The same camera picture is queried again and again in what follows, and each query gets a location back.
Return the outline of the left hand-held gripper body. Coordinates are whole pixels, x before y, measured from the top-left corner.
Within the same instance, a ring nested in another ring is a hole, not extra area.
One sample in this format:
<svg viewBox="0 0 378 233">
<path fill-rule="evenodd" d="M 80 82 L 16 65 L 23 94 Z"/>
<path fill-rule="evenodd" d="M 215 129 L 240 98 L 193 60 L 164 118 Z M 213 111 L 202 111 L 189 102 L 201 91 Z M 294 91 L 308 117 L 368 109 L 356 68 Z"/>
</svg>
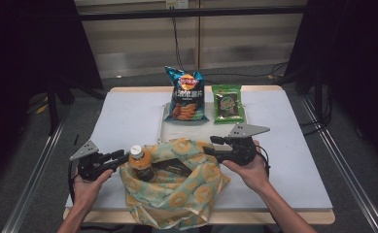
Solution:
<svg viewBox="0 0 378 233">
<path fill-rule="evenodd" d="M 70 160 L 78 161 L 78 174 L 87 181 L 95 181 L 106 170 L 113 170 L 115 162 L 111 153 L 101 153 L 92 141 L 85 142 Z"/>
</svg>

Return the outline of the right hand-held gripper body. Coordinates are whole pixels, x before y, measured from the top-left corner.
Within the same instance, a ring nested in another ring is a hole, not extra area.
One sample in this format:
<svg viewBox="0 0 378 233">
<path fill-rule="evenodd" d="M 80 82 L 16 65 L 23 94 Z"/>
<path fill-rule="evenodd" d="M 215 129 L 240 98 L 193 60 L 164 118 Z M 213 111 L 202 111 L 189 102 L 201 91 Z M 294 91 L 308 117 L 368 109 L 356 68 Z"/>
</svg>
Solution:
<svg viewBox="0 0 378 233">
<path fill-rule="evenodd" d="M 266 126 L 237 123 L 226 136 L 230 140 L 231 151 L 218 151 L 217 153 L 222 156 L 218 161 L 230 160 L 239 166 L 245 166 L 251 163 L 256 155 L 259 155 L 265 165 L 268 165 L 268 156 L 257 151 L 253 136 L 269 130 L 270 128 Z"/>
</svg>

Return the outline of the orange juice bottle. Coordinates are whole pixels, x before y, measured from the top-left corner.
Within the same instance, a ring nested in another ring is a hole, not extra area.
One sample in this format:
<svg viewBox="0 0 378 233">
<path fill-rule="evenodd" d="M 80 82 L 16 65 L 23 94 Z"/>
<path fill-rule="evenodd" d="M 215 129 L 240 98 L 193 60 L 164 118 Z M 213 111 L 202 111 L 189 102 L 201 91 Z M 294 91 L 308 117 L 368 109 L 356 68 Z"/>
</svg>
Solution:
<svg viewBox="0 0 378 233">
<path fill-rule="evenodd" d="M 146 154 L 141 146 L 131 147 L 128 163 L 140 181 L 148 183 L 155 181 L 156 176 L 151 156 Z"/>
</svg>

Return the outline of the white plastic tray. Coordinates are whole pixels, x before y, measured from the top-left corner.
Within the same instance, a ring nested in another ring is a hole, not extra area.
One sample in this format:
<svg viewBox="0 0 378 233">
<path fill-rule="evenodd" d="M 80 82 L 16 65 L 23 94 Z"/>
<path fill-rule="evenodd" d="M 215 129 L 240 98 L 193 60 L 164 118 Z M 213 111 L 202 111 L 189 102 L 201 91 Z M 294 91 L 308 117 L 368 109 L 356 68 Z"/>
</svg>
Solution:
<svg viewBox="0 0 378 233">
<path fill-rule="evenodd" d="M 167 120 L 169 107 L 170 104 L 167 103 L 162 108 L 163 113 L 157 137 L 159 143 L 179 138 L 209 142 L 211 136 L 227 136 L 235 125 L 235 123 L 215 124 L 214 104 L 212 102 L 205 103 L 205 116 L 208 121 Z"/>
</svg>

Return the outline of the green snack packet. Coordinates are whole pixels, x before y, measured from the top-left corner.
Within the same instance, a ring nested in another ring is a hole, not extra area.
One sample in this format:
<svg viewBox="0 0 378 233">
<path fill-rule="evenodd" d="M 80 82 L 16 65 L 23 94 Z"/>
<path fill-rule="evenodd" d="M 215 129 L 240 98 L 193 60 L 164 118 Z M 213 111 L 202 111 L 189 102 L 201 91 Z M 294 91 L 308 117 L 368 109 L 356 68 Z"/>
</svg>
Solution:
<svg viewBox="0 0 378 233">
<path fill-rule="evenodd" d="M 216 84 L 212 86 L 216 124 L 242 123 L 245 113 L 241 101 L 241 86 Z"/>
</svg>

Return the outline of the black box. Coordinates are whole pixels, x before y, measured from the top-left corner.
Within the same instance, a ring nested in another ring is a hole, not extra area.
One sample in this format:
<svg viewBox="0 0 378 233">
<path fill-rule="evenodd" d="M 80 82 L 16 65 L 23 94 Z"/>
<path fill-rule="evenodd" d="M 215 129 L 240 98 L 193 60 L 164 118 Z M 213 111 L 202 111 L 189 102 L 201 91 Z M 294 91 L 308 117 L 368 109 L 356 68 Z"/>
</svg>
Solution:
<svg viewBox="0 0 378 233">
<path fill-rule="evenodd" d="M 157 163 L 154 163 L 154 166 L 157 169 L 161 169 L 184 177 L 188 177 L 192 173 L 192 170 L 178 158 L 159 161 Z"/>
</svg>

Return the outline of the blue chip bag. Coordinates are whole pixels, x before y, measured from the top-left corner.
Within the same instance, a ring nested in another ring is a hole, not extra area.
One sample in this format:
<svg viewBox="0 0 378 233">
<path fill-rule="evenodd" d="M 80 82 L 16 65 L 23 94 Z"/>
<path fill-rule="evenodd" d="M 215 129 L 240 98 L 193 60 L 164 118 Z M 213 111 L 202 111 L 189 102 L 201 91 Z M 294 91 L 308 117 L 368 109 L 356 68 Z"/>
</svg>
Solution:
<svg viewBox="0 0 378 233">
<path fill-rule="evenodd" d="M 165 67 L 173 84 L 173 92 L 167 120 L 207 121 L 205 116 L 205 90 L 202 75 L 195 71 L 192 75 L 172 67 Z"/>
</svg>

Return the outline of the orange and green cloth bag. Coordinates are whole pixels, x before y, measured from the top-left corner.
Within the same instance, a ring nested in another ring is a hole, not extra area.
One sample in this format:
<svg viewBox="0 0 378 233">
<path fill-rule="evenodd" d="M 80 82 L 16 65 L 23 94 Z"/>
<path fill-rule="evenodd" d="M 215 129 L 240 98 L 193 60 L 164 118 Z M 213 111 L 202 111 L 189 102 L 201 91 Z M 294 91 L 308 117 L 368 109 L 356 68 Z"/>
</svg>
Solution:
<svg viewBox="0 0 378 233">
<path fill-rule="evenodd" d="M 153 164 L 180 160 L 191 169 L 186 177 L 155 169 L 155 180 L 145 182 L 137 177 L 130 164 L 120 166 L 126 208 L 137 222 L 157 229 L 179 230 L 208 223 L 218 194 L 230 182 L 217 159 L 204 152 L 208 145 L 204 141 L 181 138 L 143 147 Z"/>
</svg>

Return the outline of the person's right hand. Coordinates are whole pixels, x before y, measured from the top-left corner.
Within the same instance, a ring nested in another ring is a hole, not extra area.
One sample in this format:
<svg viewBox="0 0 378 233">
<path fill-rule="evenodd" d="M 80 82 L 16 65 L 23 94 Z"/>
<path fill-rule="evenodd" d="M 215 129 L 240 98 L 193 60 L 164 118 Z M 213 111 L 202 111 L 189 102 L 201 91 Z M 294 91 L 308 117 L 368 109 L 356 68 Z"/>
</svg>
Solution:
<svg viewBox="0 0 378 233">
<path fill-rule="evenodd" d="M 269 193 L 272 189 L 265 171 L 264 161 L 259 155 L 256 155 L 254 160 L 245 166 L 239 166 L 230 160 L 224 160 L 223 165 L 238 174 L 245 185 L 260 196 Z"/>
</svg>

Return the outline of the person's left hand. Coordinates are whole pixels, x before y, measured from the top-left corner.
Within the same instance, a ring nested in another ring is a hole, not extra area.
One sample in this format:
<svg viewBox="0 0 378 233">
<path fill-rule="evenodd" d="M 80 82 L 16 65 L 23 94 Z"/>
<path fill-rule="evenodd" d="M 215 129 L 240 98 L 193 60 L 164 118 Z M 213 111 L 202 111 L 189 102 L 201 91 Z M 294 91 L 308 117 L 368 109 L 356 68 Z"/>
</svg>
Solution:
<svg viewBox="0 0 378 233">
<path fill-rule="evenodd" d="M 84 180 L 80 175 L 78 175 L 74 179 L 75 198 L 73 210 L 88 213 L 95 203 L 103 183 L 106 182 L 113 173 L 113 170 L 108 169 L 95 181 Z"/>
</svg>

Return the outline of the black stand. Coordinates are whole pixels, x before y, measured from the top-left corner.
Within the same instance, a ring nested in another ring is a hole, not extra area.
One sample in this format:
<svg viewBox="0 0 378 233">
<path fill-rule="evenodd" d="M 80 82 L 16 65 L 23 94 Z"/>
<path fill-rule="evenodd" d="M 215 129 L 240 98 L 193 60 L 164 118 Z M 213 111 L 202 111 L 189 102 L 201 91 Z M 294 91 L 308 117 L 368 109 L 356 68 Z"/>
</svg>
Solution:
<svg viewBox="0 0 378 233">
<path fill-rule="evenodd" d="M 331 121 L 332 100 L 329 95 L 324 97 L 324 82 L 320 70 L 311 65 L 303 65 L 294 71 L 287 68 L 285 75 L 274 84 L 282 86 L 286 83 L 294 83 L 294 89 L 298 95 L 306 96 L 313 91 L 315 119 L 311 121 L 311 124 L 318 124 L 320 128 L 325 128 Z"/>
<path fill-rule="evenodd" d="M 81 92 L 94 97 L 97 100 L 104 100 L 105 95 L 97 92 L 96 90 L 87 87 L 79 82 L 71 81 L 65 78 L 48 79 L 47 81 L 47 96 L 48 96 L 48 106 L 50 113 L 50 123 L 51 129 L 50 134 L 52 135 L 59 125 L 59 118 L 56 107 L 56 98 L 59 98 L 63 105 L 71 105 L 75 101 L 75 97 L 71 92 L 71 88 L 77 88 Z"/>
</svg>

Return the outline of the black horizontal bar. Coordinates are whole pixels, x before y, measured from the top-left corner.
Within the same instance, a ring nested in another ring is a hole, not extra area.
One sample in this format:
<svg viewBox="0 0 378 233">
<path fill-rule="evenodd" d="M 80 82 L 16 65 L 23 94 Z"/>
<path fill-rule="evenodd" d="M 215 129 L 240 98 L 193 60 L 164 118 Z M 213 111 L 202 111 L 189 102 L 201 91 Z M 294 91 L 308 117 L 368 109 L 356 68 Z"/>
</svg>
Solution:
<svg viewBox="0 0 378 233">
<path fill-rule="evenodd" d="M 284 15 L 301 14 L 307 11 L 306 6 L 269 6 L 246 8 L 207 8 L 207 9 L 177 9 L 177 10 L 153 10 L 133 12 L 106 12 L 79 14 L 80 20 L 120 20 L 120 19 L 145 19 L 166 17 L 225 17 L 225 16 L 250 16 L 250 15 Z"/>
</svg>

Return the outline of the dark curtain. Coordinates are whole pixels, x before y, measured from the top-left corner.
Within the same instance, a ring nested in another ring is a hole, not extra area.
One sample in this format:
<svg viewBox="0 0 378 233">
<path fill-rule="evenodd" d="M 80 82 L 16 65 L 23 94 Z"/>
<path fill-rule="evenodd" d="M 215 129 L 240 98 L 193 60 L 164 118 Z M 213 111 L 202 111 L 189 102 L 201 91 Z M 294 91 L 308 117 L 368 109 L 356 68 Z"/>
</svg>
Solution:
<svg viewBox="0 0 378 233">
<path fill-rule="evenodd" d="M 0 0 L 0 170 L 25 124 L 30 98 L 100 89 L 101 78 L 74 0 Z"/>
<path fill-rule="evenodd" d="M 285 81 L 306 93 L 316 80 L 378 153 L 378 0 L 307 0 Z"/>
</svg>

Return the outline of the metal floor rail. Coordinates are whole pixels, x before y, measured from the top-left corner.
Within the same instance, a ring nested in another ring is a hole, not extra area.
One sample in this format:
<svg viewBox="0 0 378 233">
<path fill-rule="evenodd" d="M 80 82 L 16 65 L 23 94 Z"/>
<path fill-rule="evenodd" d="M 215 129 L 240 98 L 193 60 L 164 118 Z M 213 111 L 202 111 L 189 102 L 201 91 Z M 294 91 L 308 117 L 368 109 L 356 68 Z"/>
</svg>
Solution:
<svg viewBox="0 0 378 233">
<path fill-rule="evenodd" d="M 39 186 L 39 183 L 45 173 L 45 169 L 49 163 L 49 160 L 53 154 L 53 151 L 58 143 L 61 132 L 64 128 L 65 122 L 61 121 L 49 136 L 42 153 L 34 167 L 31 176 L 24 187 L 23 192 L 19 196 L 17 203 L 10 214 L 5 226 L 3 227 L 1 233 L 18 233 L 27 211 L 31 205 L 34 198 L 35 192 Z"/>
<path fill-rule="evenodd" d="M 376 206 L 371 201 L 369 196 L 366 194 L 365 190 L 361 186 L 361 183 L 357 179 L 352 168 L 350 167 L 346 158 L 344 157 L 344 154 L 335 143 L 333 137 L 331 136 L 327 128 L 320 124 L 319 119 L 316 117 L 315 107 L 313 103 L 306 96 L 301 97 L 301 102 L 306 110 L 306 113 L 311 118 L 311 121 L 314 123 L 316 132 L 320 135 L 323 143 L 325 144 L 328 150 L 328 153 L 330 154 L 332 160 L 337 166 L 337 169 L 339 170 L 346 185 L 350 189 L 354 199 L 360 207 L 361 212 L 366 218 L 372 231 L 374 233 L 378 233 L 378 210 Z"/>
</svg>

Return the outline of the white wall socket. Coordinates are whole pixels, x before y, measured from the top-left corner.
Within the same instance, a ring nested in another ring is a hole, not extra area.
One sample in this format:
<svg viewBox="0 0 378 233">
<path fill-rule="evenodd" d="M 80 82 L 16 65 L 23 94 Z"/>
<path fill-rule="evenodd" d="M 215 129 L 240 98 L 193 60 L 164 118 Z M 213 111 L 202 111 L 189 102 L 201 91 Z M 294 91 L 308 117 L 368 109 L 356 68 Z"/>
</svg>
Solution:
<svg viewBox="0 0 378 233">
<path fill-rule="evenodd" d="M 172 9 L 187 9 L 189 7 L 189 0 L 165 0 L 166 8 Z"/>
</svg>

